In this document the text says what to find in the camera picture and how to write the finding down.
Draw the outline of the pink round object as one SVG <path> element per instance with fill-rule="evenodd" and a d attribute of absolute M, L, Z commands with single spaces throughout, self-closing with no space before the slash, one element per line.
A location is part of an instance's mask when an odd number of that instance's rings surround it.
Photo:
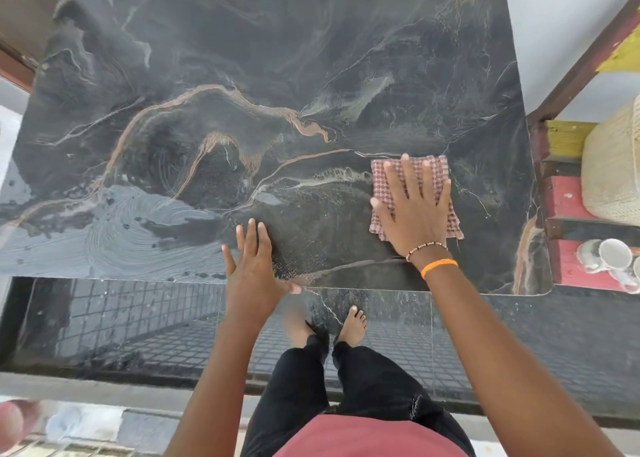
<path fill-rule="evenodd" d="M 39 401 L 12 399 L 0 402 L 0 454 L 27 437 L 42 415 Z"/>

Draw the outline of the red and yellow wooden shelf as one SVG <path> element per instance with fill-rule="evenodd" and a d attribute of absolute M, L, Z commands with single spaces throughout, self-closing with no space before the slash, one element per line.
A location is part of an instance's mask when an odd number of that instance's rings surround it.
<path fill-rule="evenodd" d="M 530 129 L 530 144 L 541 221 L 545 231 L 550 273 L 555 285 L 625 292 L 607 271 L 589 274 L 577 258 L 579 245 L 590 239 L 616 238 L 633 258 L 640 256 L 640 228 L 597 219 L 585 207 L 581 188 L 581 159 L 595 122 L 540 121 Z"/>

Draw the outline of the person's foot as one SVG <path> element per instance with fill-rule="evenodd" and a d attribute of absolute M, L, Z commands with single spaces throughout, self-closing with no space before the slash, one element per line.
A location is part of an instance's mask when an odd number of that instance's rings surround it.
<path fill-rule="evenodd" d="M 321 338 L 308 324 L 304 312 L 297 307 L 286 308 L 283 316 L 284 332 L 292 348 L 322 345 Z"/>
<path fill-rule="evenodd" d="M 334 342 L 334 347 L 346 345 L 350 348 L 355 348 L 363 341 L 366 332 L 367 318 L 364 311 L 353 305 L 342 324 L 342 329 Z"/>

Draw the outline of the person's left forearm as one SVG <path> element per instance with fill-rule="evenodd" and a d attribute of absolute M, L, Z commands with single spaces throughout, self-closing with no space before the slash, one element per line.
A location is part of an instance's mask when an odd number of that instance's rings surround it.
<path fill-rule="evenodd" d="M 234 457 L 253 347 L 266 317 L 226 316 L 164 457 Z"/>

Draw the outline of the orange wristband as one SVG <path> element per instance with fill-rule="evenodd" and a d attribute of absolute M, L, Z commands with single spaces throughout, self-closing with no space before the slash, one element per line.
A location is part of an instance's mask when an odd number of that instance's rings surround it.
<path fill-rule="evenodd" d="M 422 270 L 420 271 L 420 275 L 424 280 L 426 280 L 426 275 L 430 271 L 433 271 L 437 267 L 441 267 L 441 266 L 458 266 L 458 263 L 454 259 L 448 259 L 448 258 L 438 259 L 428 263 L 425 267 L 423 267 Z"/>

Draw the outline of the person's left hand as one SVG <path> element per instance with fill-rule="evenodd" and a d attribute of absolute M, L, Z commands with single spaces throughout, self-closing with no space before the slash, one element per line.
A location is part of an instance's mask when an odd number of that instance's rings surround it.
<path fill-rule="evenodd" d="M 226 290 L 225 319 L 262 328 L 282 298 L 274 297 L 272 244 L 263 222 L 257 222 L 260 228 L 259 262 L 255 271 L 246 269 L 246 232 L 247 227 L 236 227 L 236 242 L 239 250 L 239 284 L 228 286 Z"/>

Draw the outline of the cream woven basket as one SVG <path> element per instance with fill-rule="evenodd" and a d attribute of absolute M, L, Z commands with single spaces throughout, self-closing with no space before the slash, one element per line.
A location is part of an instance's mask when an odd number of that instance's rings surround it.
<path fill-rule="evenodd" d="M 640 95 L 588 134 L 580 178 L 593 216 L 640 227 Z"/>

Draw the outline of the brown and yellow wooden beam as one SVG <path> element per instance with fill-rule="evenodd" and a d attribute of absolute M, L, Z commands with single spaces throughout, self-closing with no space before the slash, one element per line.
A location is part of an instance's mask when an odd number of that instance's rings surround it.
<path fill-rule="evenodd" d="M 527 115 L 529 127 L 555 119 L 598 73 L 640 73 L 640 0 L 628 0 L 586 52 Z"/>

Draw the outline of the white crumpled cloth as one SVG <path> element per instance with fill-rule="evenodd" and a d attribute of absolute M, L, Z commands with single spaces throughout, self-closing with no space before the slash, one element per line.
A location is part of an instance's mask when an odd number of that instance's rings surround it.
<path fill-rule="evenodd" d="M 123 420 L 119 406 L 65 403 L 48 417 L 44 435 L 48 442 L 76 440 L 115 442 Z"/>

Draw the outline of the brown wooden door frame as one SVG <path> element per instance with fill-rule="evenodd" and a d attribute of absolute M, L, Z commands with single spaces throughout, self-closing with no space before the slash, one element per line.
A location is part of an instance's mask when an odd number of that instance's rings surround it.
<path fill-rule="evenodd" d="M 31 92 L 59 0 L 0 0 L 0 78 Z"/>

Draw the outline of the person's right foot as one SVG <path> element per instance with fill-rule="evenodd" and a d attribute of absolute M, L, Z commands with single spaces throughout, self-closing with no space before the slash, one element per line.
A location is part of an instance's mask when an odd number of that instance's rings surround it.
<path fill-rule="evenodd" d="M 342 329 L 334 342 L 334 347 L 346 345 L 350 348 L 355 348 L 363 341 L 366 332 L 367 318 L 364 311 L 353 305 L 342 324 Z"/>

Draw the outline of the white cup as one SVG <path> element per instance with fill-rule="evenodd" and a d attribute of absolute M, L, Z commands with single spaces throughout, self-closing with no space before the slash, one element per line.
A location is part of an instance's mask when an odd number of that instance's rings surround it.
<path fill-rule="evenodd" d="M 618 283 L 621 291 L 640 294 L 640 256 L 635 257 L 625 269 L 610 269 L 609 275 Z"/>
<path fill-rule="evenodd" d="M 603 239 L 590 239 L 577 248 L 577 260 L 587 274 L 600 273 L 606 269 L 600 255 L 600 246 L 603 241 Z"/>
<path fill-rule="evenodd" d="M 630 247 L 616 238 L 608 238 L 600 241 L 597 248 L 599 267 L 601 270 L 626 270 L 634 259 Z"/>

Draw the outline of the red checkered cleaning cloth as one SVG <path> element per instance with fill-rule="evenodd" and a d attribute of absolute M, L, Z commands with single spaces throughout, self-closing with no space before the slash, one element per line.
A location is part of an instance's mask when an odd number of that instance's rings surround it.
<path fill-rule="evenodd" d="M 425 158 L 411 158 L 411 160 L 420 188 L 423 185 L 422 164 L 428 162 L 431 165 L 433 191 L 435 194 L 435 200 L 438 203 L 444 184 L 446 180 L 449 179 L 449 163 L 447 158 L 445 156 L 427 156 Z M 371 161 L 373 197 L 384 203 L 389 212 L 393 215 L 395 203 L 388 186 L 388 180 L 383 167 L 386 161 L 387 160 L 383 159 L 373 159 Z M 383 231 L 380 219 L 375 211 L 372 211 L 369 232 L 378 235 L 381 241 L 388 241 L 388 238 Z M 464 234 L 460 227 L 460 220 L 454 211 L 452 203 L 449 203 L 449 213 L 447 215 L 447 237 L 453 237 L 456 239 L 464 238 Z"/>

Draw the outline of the person's right forearm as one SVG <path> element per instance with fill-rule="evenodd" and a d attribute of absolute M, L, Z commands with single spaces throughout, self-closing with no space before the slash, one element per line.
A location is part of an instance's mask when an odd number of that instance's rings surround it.
<path fill-rule="evenodd" d="M 625 457 L 458 266 L 437 267 L 425 282 L 509 457 Z"/>

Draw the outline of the black trousers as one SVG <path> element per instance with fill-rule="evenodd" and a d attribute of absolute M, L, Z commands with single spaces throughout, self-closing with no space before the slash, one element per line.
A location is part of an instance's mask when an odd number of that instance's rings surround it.
<path fill-rule="evenodd" d="M 303 348 L 278 359 L 249 421 L 241 457 L 273 457 L 316 417 L 412 422 L 443 437 L 464 457 L 476 457 L 462 427 L 399 365 L 365 346 L 336 342 L 332 358 L 343 397 L 336 410 L 324 382 L 328 341 L 310 335 Z"/>

